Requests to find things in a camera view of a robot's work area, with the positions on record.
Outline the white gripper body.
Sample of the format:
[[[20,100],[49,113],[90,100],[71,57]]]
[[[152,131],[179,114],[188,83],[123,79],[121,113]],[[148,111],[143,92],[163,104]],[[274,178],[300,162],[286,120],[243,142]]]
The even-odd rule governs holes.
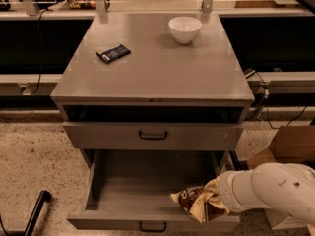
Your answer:
[[[226,171],[219,178],[219,197],[233,212],[258,208],[260,200],[251,186],[252,171]]]

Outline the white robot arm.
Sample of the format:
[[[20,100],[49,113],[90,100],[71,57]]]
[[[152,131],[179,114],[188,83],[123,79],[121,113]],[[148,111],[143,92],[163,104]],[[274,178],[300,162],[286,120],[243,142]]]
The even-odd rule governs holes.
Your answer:
[[[233,212],[273,209],[315,225],[314,174],[311,167],[295,163],[226,171],[219,178],[219,197]]]

